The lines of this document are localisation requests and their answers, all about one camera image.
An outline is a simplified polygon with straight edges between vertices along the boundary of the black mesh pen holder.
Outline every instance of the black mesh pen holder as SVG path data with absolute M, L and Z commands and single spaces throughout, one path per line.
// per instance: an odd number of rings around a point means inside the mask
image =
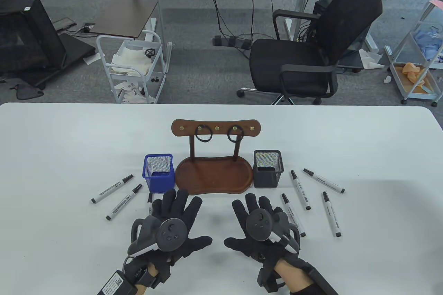
M 277 188 L 280 174 L 283 171 L 283 161 L 279 150 L 254 151 L 255 188 Z

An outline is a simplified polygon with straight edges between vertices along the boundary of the black office chair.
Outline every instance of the black office chair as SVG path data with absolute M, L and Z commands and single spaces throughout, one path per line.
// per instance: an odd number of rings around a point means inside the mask
M 276 10 L 273 14 L 274 39 L 258 39 L 250 53 L 250 71 L 256 89 L 245 91 L 278 93 L 272 105 L 285 98 L 294 105 L 291 96 L 332 97 L 337 91 L 336 69 L 339 59 L 352 42 L 381 15 L 381 0 L 333 0 L 321 16 L 305 12 Z M 280 40 L 277 17 L 311 21 L 306 42 Z

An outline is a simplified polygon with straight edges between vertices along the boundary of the monitor stand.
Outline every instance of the monitor stand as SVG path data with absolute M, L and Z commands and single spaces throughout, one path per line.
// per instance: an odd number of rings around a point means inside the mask
M 59 37 L 66 49 L 66 58 L 62 68 L 33 70 L 31 72 L 16 74 L 16 76 L 24 80 L 24 82 L 43 90 L 46 87 L 47 80 L 60 74 L 63 70 L 75 64 L 77 61 L 95 54 L 95 47 L 76 39 L 73 36 L 61 34 Z

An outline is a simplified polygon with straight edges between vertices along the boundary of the black monitor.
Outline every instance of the black monitor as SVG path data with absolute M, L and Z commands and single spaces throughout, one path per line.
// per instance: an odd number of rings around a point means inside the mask
M 65 58 L 40 0 L 0 0 L 0 74 L 60 69 Z

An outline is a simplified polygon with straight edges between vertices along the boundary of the whiteboard marker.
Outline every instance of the whiteboard marker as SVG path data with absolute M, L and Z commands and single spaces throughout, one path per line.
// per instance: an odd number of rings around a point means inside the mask
M 133 198 L 134 198 L 134 196 L 136 195 L 136 193 L 141 189 L 141 187 L 142 187 L 142 185 L 141 185 L 141 183 L 138 185 L 138 186 L 136 186 L 134 189 L 133 189 L 133 191 L 129 194 L 129 195 L 127 195 L 125 198 L 123 198 L 123 200 L 120 202 L 120 203 L 118 203 L 118 205 L 112 210 L 112 212 L 111 213 L 109 213 L 107 216 L 106 216 L 106 219 L 108 219 L 109 221 L 111 221 L 116 215 L 117 215 L 117 213 L 119 213 L 120 212 L 120 210 L 130 201 L 130 200 L 132 200 Z
M 283 198 L 283 202 L 289 212 L 289 215 L 292 217 L 292 220 L 294 221 L 295 226 L 299 230 L 300 236 L 304 238 L 306 236 L 306 233 L 304 231 L 304 227 L 300 221 L 300 218 L 297 216 L 294 208 L 292 207 L 291 203 L 288 200 L 288 197 L 286 197 L 285 194 L 281 194 L 281 197 Z
M 328 194 L 326 194 L 326 191 L 323 191 L 323 199 L 325 201 L 326 216 L 328 217 L 329 224 L 331 224 L 332 232 L 335 234 L 336 237 L 339 238 L 342 235 L 342 231 L 338 226 L 337 218 L 335 217 L 334 210 L 332 209 L 332 205 L 329 201 L 329 197 Z
M 303 187 L 300 184 L 300 181 L 297 178 L 297 175 L 296 175 L 296 173 L 293 170 L 291 171 L 291 177 L 292 177 L 292 182 L 294 183 L 294 186 L 296 187 L 297 192 L 299 193 L 299 196 L 300 196 L 300 198 L 301 198 L 301 200 L 303 202 L 303 205 L 304 205 L 305 209 L 307 211 L 309 211 L 310 210 L 309 201 L 307 200 L 307 197 L 306 197 L 306 195 L 304 193 Z
M 129 181 L 131 178 L 133 178 L 134 175 L 128 175 L 126 178 L 124 178 L 123 180 L 118 181 L 116 184 L 114 184 L 113 186 L 110 186 L 108 189 L 106 189 L 105 191 L 101 192 L 100 194 L 98 194 L 96 197 L 92 198 L 91 201 L 95 204 L 97 202 L 100 202 L 100 200 L 102 200 L 103 198 L 109 196 L 110 194 L 112 194 L 114 191 L 116 191 L 118 188 L 120 188 L 121 186 L 123 186 L 127 181 Z
M 149 193 L 147 198 L 147 214 L 152 215 L 152 192 Z
M 323 183 L 324 185 L 328 186 L 329 188 L 334 189 L 335 191 L 338 191 L 340 194 L 345 192 L 345 189 L 340 188 L 339 186 L 337 186 L 337 184 L 332 183 L 331 181 L 325 179 L 324 177 L 321 177 L 320 175 L 315 175 L 314 172 L 312 172 L 311 170 L 305 168 L 303 171 L 306 174 L 310 175 L 312 178 L 315 178 L 320 183 Z

